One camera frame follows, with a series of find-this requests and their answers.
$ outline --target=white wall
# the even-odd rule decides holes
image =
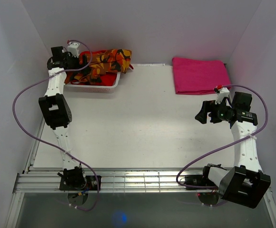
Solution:
[[[257,151],[276,202],[276,0],[262,1],[227,66],[232,83],[259,91],[268,105],[269,122],[258,136]],[[256,97],[252,112],[263,124],[264,109]]]
[[[47,77],[49,55],[20,0],[0,0],[0,228],[4,226],[18,172],[26,163],[32,140],[16,125],[13,98],[32,82]],[[42,85],[27,91],[17,112],[25,127],[35,133],[41,113]]]
[[[227,61],[261,0],[22,0],[44,44],[128,48],[133,63]]]

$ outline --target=white table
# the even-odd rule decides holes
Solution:
[[[216,95],[176,95],[171,66],[136,66],[121,75],[113,94],[69,92],[72,154],[93,168],[181,168],[233,141],[229,124],[194,119],[202,102]],[[57,143],[45,125],[41,138]],[[233,167],[234,148],[210,155],[208,163]],[[59,150],[39,144],[34,168],[62,168]]]

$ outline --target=orange camouflage fabric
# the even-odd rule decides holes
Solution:
[[[80,64],[83,61],[83,55],[86,56],[87,62],[90,60],[90,53],[85,51],[79,56]],[[101,82],[101,76],[109,73],[122,72],[126,73],[130,66],[132,51],[125,49],[111,49],[106,51],[97,51],[92,54],[92,61],[87,67],[87,73],[79,73],[71,77],[72,73],[67,73],[65,83],[75,80],[79,83],[94,85]]]

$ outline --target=pink cloth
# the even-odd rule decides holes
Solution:
[[[230,84],[222,61],[200,61],[175,57],[172,63],[176,94],[213,94],[216,86]]]

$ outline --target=laundry basket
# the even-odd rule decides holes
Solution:
[[[120,72],[117,73],[116,80],[112,86],[98,86],[98,85],[73,85],[67,84],[65,88],[68,91],[73,92],[87,92],[87,93],[104,93],[104,94],[111,94],[115,91],[115,88],[118,85],[120,79]]]

